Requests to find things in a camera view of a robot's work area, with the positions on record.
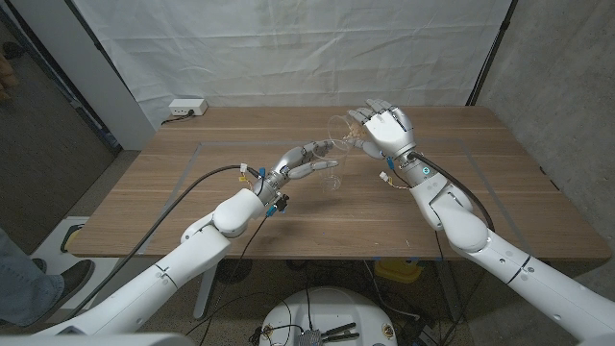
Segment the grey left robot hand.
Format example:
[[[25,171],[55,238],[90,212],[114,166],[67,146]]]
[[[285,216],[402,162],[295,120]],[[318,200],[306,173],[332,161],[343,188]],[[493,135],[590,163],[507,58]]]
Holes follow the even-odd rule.
[[[330,139],[292,148],[257,182],[253,192],[263,205],[267,205],[289,181],[303,179],[317,170],[337,167],[341,159],[326,159],[332,148],[333,142]]]

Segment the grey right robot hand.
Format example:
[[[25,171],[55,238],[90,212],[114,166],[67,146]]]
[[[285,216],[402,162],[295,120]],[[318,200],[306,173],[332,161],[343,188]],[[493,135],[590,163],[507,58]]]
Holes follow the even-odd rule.
[[[414,127],[399,107],[381,99],[367,99],[365,103],[367,108],[350,110],[348,114],[368,138],[351,137],[350,144],[377,160],[397,159],[416,147]]]

